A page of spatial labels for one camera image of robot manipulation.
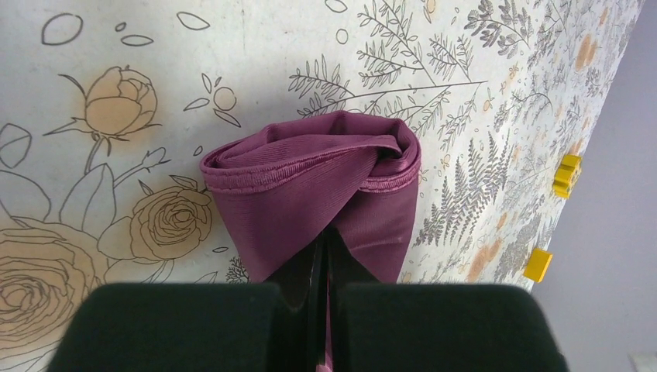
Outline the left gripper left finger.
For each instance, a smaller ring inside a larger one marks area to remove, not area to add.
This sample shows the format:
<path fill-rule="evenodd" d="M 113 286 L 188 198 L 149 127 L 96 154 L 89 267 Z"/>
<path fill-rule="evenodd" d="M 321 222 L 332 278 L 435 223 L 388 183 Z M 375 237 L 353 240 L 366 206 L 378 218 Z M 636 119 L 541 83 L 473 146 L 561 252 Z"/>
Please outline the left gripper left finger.
<path fill-rule="evenodd" d="M 324 247 L 259 284 L 107 284 L 76 311 L 50 371 L 313 371 Z"/>

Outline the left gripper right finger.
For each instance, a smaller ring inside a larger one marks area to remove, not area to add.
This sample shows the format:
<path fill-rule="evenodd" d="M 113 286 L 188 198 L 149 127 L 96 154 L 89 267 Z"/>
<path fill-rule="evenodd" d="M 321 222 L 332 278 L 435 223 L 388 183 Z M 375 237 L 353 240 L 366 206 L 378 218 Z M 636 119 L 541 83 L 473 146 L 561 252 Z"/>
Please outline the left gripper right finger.
<path fill-rule="evenodd" d="M 386 284 L 325 234 L 333 371 L 566 371 L 538 302 L 506 284 Z"/>

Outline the purple satin napkin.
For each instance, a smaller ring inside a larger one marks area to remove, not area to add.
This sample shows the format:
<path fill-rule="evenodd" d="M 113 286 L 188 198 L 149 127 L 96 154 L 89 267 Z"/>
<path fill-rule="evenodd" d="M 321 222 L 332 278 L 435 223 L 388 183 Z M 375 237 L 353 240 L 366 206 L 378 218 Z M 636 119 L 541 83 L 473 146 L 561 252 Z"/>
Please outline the purple satin napkin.
<path fill-rule="evenodd" d="M 334 112 L 266 126 L 200 169 L 250 277 L 262 280 L 334 226 L 394 282 L 414 225 L 421 146 L 400 119 Z"/>

